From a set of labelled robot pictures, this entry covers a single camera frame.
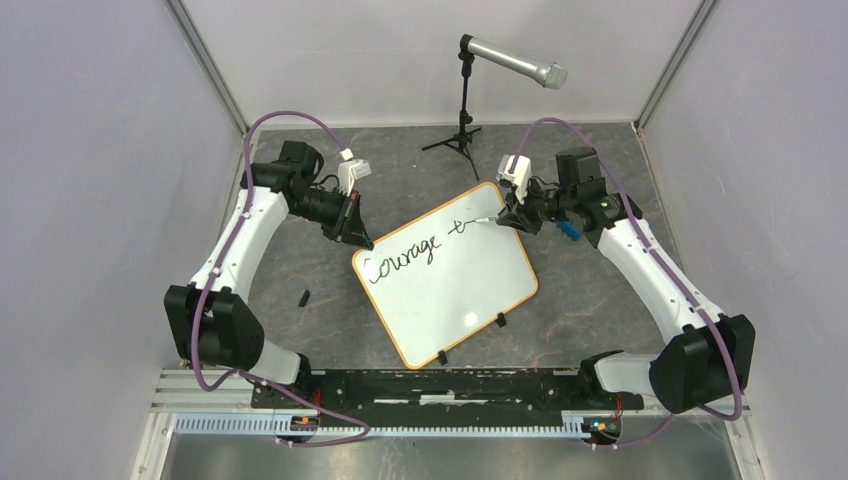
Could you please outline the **black marker cap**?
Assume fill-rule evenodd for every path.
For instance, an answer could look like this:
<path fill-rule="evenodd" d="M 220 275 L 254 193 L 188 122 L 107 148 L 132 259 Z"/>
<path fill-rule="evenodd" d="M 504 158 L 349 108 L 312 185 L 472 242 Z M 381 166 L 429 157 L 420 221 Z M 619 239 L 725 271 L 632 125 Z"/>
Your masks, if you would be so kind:
<path fill-rule="evenodd" d="M 299 301 L 298 301 L 298 306 L 299 306 L 300 308 L 305 307 L 305 306 L 308 304 L 310 297 L 311 297 L 311 291 L 310 291 L 310 290 L 305 290 L 305 291 L 303 292 L 303 294 L 301 295 L 301 298 L 300 298 L 300 299 L 299 299 Z"/>

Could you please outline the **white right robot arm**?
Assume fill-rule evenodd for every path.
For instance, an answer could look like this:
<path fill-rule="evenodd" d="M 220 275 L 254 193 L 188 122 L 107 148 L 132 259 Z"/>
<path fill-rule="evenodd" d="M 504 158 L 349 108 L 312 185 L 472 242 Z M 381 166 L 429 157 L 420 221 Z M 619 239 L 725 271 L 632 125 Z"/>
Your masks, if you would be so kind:
<path fill-rule="evenodd" d="M 610 351 L 580 365 L 580 400 L 602 408 L 617 393 L 655 398 L 667 411 L 701 409 L 727 421 L 743 412 L 755 328 L 701 293 L 656 240 L 632 199 L 611 193 L 602 161 L 588 147 L 556 156 L 558 179 L 533 176 L 529 158 L 506 155 L 496 174 L 509 188 L 495 222 L 536 234 L 546 222 L 569 222 L 624 276 L 665 341 L 654 356 Z"/>

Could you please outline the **yellow framed whiteboard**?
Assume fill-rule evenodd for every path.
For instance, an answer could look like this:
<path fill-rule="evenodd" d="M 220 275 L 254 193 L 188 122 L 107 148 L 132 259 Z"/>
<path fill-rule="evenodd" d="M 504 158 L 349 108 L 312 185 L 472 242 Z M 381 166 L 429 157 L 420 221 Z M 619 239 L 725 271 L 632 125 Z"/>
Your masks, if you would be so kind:
<path fill-rule="evenodd" d="M 353 270 L 403 364 L 420 369 L 533 297 L 539 288 L 505 205 L 481 183 L 360 249 Z"/>

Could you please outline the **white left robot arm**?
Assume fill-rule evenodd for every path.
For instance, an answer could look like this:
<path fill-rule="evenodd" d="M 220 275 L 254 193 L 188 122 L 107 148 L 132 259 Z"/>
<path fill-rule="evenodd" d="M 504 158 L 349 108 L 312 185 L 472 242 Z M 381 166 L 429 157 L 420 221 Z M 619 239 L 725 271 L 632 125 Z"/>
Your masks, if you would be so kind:
<path fill-rule="evenodd" d="M 370 165 L 354 158 L 350 149 L 340 154 L 333 189 L 318 178 L 323 156 L 305 142 L 287 141 L 278 159 L 244 172 L 236 207 L 209 258 L 187 284 L 172 285 L 165 293 L 164 308 L 181 359 L 274 382 L 276 394 L 290 407 L 312 399 L 307 358 L 266 338 L 248 296 L 271 237 L 288 215 L 318 224 L 331 241 L 373 248 L 354 188 L 356 180 L 370 174 Z"/>

